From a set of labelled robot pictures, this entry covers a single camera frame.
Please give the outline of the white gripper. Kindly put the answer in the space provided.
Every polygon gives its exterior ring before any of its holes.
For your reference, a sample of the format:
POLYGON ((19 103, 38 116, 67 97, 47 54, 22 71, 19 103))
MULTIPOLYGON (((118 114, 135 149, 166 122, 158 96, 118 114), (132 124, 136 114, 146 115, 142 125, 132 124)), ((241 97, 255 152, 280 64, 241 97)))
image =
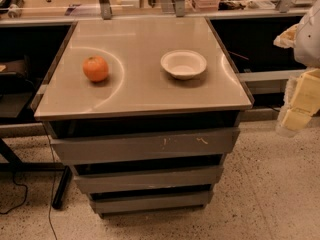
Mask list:
MULTIPOLYGON (((293 48, 297 27, 294 24, 286 29, 274 39, 273 44, 284 49, 293 48)), ((290 77, 284 101, 281 126, 290 131, 303 129, 320 110, 320 69, 309 68, 299 77, 290 77)))

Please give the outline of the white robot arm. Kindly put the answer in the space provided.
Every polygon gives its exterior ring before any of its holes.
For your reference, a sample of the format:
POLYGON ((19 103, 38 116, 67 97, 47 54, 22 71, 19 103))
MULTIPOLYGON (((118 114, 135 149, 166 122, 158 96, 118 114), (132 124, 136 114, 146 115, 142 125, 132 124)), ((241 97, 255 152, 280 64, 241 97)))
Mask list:
POLYGON ((320 0, 298 24, 278 35, 273 44, 292 48, 295 61, 306 66, 298 77, 289 77, 277 118, 276 132, 293 137, 320 110, 320 0))

